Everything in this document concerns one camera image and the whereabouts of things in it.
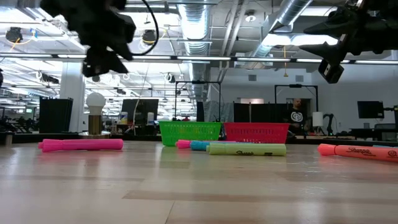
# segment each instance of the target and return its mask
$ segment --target person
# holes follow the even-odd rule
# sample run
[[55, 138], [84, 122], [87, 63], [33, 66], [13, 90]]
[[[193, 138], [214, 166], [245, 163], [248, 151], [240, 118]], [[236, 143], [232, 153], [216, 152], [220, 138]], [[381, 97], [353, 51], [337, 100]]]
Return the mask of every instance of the person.
[[288, 110], [284, 118], [284, 121], [290, 124], [289, 131], [295, 134], [301, 133], [305, 129], [306, 115], [301, 107], [301, 99], [293, 99], [293, 107]]

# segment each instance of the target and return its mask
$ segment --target light bulb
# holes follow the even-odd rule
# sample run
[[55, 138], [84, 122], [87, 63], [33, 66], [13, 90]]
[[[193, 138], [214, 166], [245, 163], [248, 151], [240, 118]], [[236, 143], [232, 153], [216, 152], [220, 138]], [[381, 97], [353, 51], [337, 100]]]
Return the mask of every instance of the light bulb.
[[101, 115], [102, 109], [106, 104], [106, 99], [99, 93], [92, 93], [87, 96], [86, 100], [90, 115]]

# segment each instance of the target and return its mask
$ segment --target ceiling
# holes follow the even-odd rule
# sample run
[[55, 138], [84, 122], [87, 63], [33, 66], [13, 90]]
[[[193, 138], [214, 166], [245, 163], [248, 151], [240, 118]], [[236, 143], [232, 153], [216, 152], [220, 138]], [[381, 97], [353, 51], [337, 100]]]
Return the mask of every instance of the ceiling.
[[[170, 8], [175, 8], [173, 2], [167, 1]], [[230, 18], [230, 9], [232, 8], [233, 1], [210, 1], [220, 2], [211, 7], [210, 17], [210, 32], [205, 40], [210, 44], [210, 55], [219, 56], [224, 41], [226, 32], [226, 23]], [[238, 31], [237, 41], [234, 42], [231, 55], [237, 53], [248, 53], [256, 48], [262, 42], [261, 27], [267, 15], [277, 12], [280, 6], [280, 0], [273, 1], [253, 1], [250, 0], [247, 10], [254, 10], [256, 17], [255, 21], [248, 22], [242, 20], [241, 27]], [[154, 29], [154, 23], [150, 14], [142, 11], [143, 5], [140, 1], [128, 1], [130, 7], [126, 8], [125, 15], [132, 17], [137, 30], [134, 40], [129, 44], [132, 52], [143, 52], [148, 46], [143, 44], [141, 35], [147, 29]], [[292, 34], [289, 34], [291, 39], [302, 34], [304, 28], [312, 24], [319, 23], [325, 19], [330, 11], [335, 6], [344, 4], [344, 1], [314, 1], [311, 3], [300, 16], [295, 24]], [[152, 55], [185, 55], [184, 38], [180, 26], [180, 16], [174, 13], [156, 13], [155, 14], [160, 27], [160, 40], [155, 49], [150, 53]], [[6, 32], [10, 27], [21, 27], [23, 34], [22, 44], [14, 45], [12, 42], [6, 40]], [[304, 52], [297, 47], [298, 42], [290, 41], [286, 46], [278, 45], [274, 47], [270, 54], [273, 57], [287, 57], [287, 58], [318, 58], [315, 55]], [[2, 7], [0, 3], [0, 52], [11, 52], [16, 54], [84, 54], [86, 46], [79, 43], [77, 34], [70, 32], [67, 29], [66, 21], [62, 16], [56, 18], [50, 17], [40, 8], [13, 8]], [[384, 52], [380, 55], [373, 53], [365, 53], [359, 56], [363, 59], [383, 59], [390, 56], [389, 52]], [[7, 98], [23, 98], [25, 101], [32, 101], [31, 98], [37, 100], [39, 96], [57, 97], [59, 95], [59, 85], [49, 85], [40, 81], [40, 73], [50, 75], [60, 82], [62, 82], [62, 60], [24, 60], [19, 58], [0, 58], [0, 67], [4, 70], [4, 85], [17, 85], [25, 86], [24, 88], [8, 88], [2, 91], [2, 98], [0, 102], [3, 106], [12, 106], [21, 104], [21, 100], [13, 101]], [[161, 114], [168, 116], [172, 110], [171, 98], [174, 97], [173, 88], [174, 84], [169, 83], [165, 76], [173, 75], [176, 80], [191, 80], [188, 63], [137, 63], [125, 62], [124, 63], [130, 74], [116, 74], [110, 73], [101, 76], [100, 82], [93, 82], [92, 79], [86, 79], [86, 95], [91, 92], [100, 92], [107, 97], [108, 102], [106, 108], [108, 114], [118, 114], [121, 107], [121, 102], [124, 98], [131, 97], [157, 97], [159, 99], [170, 98], [170, 102], [162, 103], [160, 109]], [[212, 63], [211, 66], [211, 80], [216, 81], [218, 72], [218, 63]], [[224, 78], [224, 85], [251, 85], [247, 75], [258, 74], [257, 85], [270, 84], [270, 83], [286, 83], [294, 82], [294, 77], [297, 73], [311, 74], [317, 69], [316, 64], [299, 64], [288, 63], [287, 73], [292, 75], [292, 79], [284, 77], [286, 64], [273, 63], [268, 65], [265, 70], [258, 70], [249, 72], [242, 68], [234, 68], [230, 66]], [[124, 89], [126, 94], [120, 95], [116, 93], [115, 89], [106, 87], [118, 86]], [[182, 91], [180, 95], [182, 102], [181, 105], [188, 108], [187, 110], [179, 111], [181, 114], [195, 114], [196, 103], [190, 97], [190, 92]]]

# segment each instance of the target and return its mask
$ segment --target black frame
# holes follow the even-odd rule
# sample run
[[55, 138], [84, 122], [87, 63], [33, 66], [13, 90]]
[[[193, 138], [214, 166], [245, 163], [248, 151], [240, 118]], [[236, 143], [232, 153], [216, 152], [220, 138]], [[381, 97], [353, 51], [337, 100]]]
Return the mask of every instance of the black frame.
[[292, 84], [292, 85], [274, 85], [274, 96], [275, 96], [275, 103], [277, 103], [277, 89], [278, 87], [289, 87], [289, 88], [302, 88], [302, 87], [312, 87], [315, 89], [315, 104], [316, 104], [316, 111], [319, 111], [318, 105], [318, 86], [317, 85], [301, 85], [301, 84]]
[[179, 83], [191, 84], [218, 84], [218, 120], [221, 121], [221, 82], [206, 82], [206, 81], [176, 81], [175, 82], [175, 99], [174, 99], [174, 118], [177, 118], [177, 85]]

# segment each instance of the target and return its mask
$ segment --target pink highlighter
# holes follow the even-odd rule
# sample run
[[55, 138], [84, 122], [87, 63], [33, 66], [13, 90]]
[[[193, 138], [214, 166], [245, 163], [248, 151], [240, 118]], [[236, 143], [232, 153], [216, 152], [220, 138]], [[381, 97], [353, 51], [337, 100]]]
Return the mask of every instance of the pink highlighter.
[[73, 150], [119, 150], [123, 148], [122, 139], [76, 139], [54, 140], [44, 139], [39, 143], [42, 152], [73, 151]]
[[348, 156], [362, 159], [398, 162], [398, 148], [366, 146], [334, 146], [320, 144], [318, 152], [322, 156]]

